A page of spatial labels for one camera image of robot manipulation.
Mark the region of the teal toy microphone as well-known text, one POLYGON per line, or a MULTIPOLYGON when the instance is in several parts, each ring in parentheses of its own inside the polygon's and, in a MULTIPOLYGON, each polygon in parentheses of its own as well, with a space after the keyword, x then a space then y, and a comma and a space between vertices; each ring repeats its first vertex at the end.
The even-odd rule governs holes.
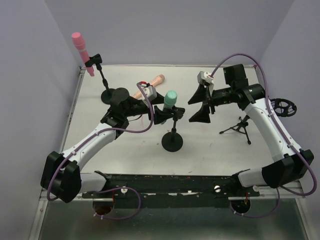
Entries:
POLYGON ((169 90, 164 96, 162 111, 168 113, 169 110, 171 110, 175 106, 177 98, 177 93, 174 90, 169 90))

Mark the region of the black round-base mic stand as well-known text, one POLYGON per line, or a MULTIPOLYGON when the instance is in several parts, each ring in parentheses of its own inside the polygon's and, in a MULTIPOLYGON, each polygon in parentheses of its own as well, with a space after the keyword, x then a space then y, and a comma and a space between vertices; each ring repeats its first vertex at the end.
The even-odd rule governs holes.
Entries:
POLYGON ((99 71, 100 76, 102 78, 102 84, 105 87, 105 90, 101 93, 101 101, 106 104, 109 105, 111 102, 111 98, 112 98, 112 93, 114 92, 114 88, 109 88, 109 84, 108 81, 106 80, 104 74, 103 74, 103 70, 102 70, 102 57, 100 54, 96 54, 94 56, 90 56, 89 60, 87 62, 85 62, 85 66, 88 67, 92 67, 93 65, 96 66, 96 69, 99 71))

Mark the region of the pink toy microphone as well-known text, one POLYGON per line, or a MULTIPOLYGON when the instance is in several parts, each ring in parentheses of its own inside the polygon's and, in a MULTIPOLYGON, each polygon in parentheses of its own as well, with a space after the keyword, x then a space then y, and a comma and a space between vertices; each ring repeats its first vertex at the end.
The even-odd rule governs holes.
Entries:
MULTIPOLYGON (((86 49, 86 43, 82 34, 80 32, 74 32, 72 33, 71 38, 72 38, 73 45, 78 50, 83 63, 86 64, 90 60, 90 57, 86 49)), ((95 76, 94 68, 92 66, 86 66, 86 65, 85 67, 89 75, 91 77, 94 77, 95 76)))

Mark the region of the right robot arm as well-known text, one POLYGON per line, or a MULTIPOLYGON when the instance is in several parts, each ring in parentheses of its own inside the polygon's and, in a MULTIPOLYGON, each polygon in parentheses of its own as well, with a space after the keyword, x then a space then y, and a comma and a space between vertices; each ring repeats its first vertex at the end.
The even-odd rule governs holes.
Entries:
POLYGON ((269 186, 273 189, 302 178, 314 155, 304 150, 290 136, 259 84, 250 85, 242 64, 223 68, 227 88, 214 89, 214 79, 208 72, 197 75, 198 88, 188 104, 202 106, 189 122, 210 123, 210 115, 217 106, 236 103, 246 113, 265 140, 273 163, 257 169, 244 170, 236 174, 242 187, 269 186))

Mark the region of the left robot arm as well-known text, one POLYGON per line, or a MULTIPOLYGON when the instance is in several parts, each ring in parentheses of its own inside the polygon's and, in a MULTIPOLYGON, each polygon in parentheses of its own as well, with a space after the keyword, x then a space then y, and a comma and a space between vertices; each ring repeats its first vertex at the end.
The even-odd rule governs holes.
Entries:
POLYGON ((98 171, 81 173, 81 170, 102 148, 128 132, 128 117, 147 114, 150 125, 157 125, 173 117, 169 110, 176 104, 177 93, 168 91, 162 96, 148 83, 137 84, 142 99, 130 96, 119 87, 112 92, 110 107, 94 130, 71 148, 59 153, 51 152, 45 162, 40 185, 47 190, 47 199, 71 202, 78 194, 101 192, 108 177, 98 171))

